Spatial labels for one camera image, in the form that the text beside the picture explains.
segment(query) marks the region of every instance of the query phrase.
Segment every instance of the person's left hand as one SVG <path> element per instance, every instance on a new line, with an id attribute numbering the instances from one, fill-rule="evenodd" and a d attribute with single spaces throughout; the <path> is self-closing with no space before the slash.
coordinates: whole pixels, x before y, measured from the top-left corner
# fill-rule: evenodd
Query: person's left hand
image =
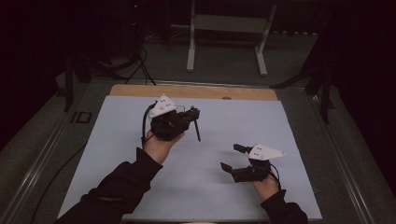
<path id="1" fill-rule="evenodd" d="M 163 164 L 166 157 L 169 154 L 172 146 L 183 137 L 184 133 L 180 134 L 178 137 L 171 141 L 164 141 L 155 136 L 151 131 L 146 134 L 146 139 L 148 139 L 143 147 L 143 149 L 159 164 Z"/>

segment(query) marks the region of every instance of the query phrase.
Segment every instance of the table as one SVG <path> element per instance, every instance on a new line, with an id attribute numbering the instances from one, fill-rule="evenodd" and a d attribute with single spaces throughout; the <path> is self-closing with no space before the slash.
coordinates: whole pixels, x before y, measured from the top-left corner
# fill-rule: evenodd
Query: table
<path id="1" fill-rule="evenodd" d="M 203 141 L 198 142 L 193 130 L 188 130 L 174 146 L 165 168 L 154 178 L 151 191 L 124 220 L 267 221 L 268 216 L 260 208 L 260 200 L 251 185 L 235 184 L 219 166 L 224 161 L 235 168 L 246 167 L 248 158 L 233 151 L 232 145 L 254 145 L 257 139 L 263 141 L 257 143 L 282 148 L 288 155 L 284 160 L 272 161 L 281 173 L 282 186 L 289 189 L 286 200 L 297 202 L 311 219 L 321 218 L 299 150 L 274 91 L 132 85 L 114 86 L 105 99 L 60 216 L 119 163 L 134 161 L 131 146 L 140 145 L 140 128 L 135 127 L 141 125 L 146 109 L 141 105 L 151 104 L 164 92 L 176 103 L 194 102 L 201 109 L 198 123 Z M 233 100 L 221 100 L 224 97 Z"/>

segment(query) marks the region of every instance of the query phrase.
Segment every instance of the person's right hand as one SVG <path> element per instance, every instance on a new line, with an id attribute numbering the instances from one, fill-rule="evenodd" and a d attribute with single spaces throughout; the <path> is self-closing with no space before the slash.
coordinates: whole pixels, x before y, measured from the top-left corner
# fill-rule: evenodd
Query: person's right hand
<path id="1" fill-rule="evenodd" d="M 263 202 L 279 191 L 277 181 L 272 175 L 268 175 L 263 181 L 253 181 L 252 184 Z"/>

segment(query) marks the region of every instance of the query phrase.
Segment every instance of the metal leg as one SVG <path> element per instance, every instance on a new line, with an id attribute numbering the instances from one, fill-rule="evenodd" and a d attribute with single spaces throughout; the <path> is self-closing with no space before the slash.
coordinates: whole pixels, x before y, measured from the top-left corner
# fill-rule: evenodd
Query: metal leg
<path id="1" fill-rule="evenodd" d="M 268 35 L 270 33 L 270 29 L 271 29 L 274 15 L 275 15 L 275 11 L 276 11 L 276 6 L 272 6 L 270 16 L 268 17 L 268 21 L 265 25 L 264 32 L 262 33 L 262 42 L 260 43 L 260 45 L 258 47 L 255 48 L 256 56 L 257 56 L 257 63 L 259 65 L 260 75 L 262 77 L 267 76 L 267 68 L 265 66 L 264 57 L 262 56 L 262 50 L 264 49 L 265 42 L 267 41 Z"/>
<path id="2" fill-rule="evenodd" d="M 187 59 L 187 71 L 192 72 L 194 70 L 195 60 L 195 0 L 191 0 L 191 26 L 190 26 L 190 48 L 189 56 Z"/>

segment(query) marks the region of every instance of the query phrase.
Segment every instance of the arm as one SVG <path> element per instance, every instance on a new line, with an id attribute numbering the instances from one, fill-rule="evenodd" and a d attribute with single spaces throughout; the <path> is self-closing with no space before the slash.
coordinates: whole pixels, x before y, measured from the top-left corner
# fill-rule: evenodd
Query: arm
<path id="1" fill-rule="evenodd" d="M 181 136 L 167 142 L 150 137 L 144 150 L 136 149 L 134 163 L 120 164 L 55 223 L 120 223 L 122 215 L 132 213 L 149 191 L 151 180 L 163 168 L 162 163 Z"/>
<path id="2" fill-rule="evenodd" d="M 263 181 L 253 182 L 253 186 L 262 200 L 262 208 L 267 212 L 271 223 L 301 224 L 308 223 L 306 213 L 297 203 L 286 203 L 286 190 L 279 191 L 276 180 L 268 175 Z"/>

